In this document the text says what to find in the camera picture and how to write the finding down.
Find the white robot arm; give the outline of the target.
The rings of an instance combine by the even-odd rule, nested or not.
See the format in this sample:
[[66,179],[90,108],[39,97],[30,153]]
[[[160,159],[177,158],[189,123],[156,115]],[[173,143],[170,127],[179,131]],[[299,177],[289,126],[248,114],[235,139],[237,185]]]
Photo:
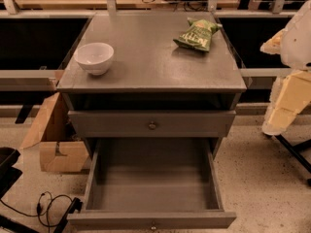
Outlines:
[[261,127],[266,135],[279,135],[311,102],[311,1],[302,5],[284,29],[263,43],[260,51],[279,54],[281,62],[292,69],[286,77],[275,80]]

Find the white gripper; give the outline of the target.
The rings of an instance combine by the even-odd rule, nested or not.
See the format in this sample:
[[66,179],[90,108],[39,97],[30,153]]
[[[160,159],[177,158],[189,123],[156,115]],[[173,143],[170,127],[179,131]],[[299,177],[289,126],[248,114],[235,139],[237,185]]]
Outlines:
[[[284,30],[264,42],[260,51],[267,54],[279,54]],[[311,102],[311,73],[294,71],[285,78],[277,78],[270,94],[261,130],[266,135],[280,135],[293,123]]]

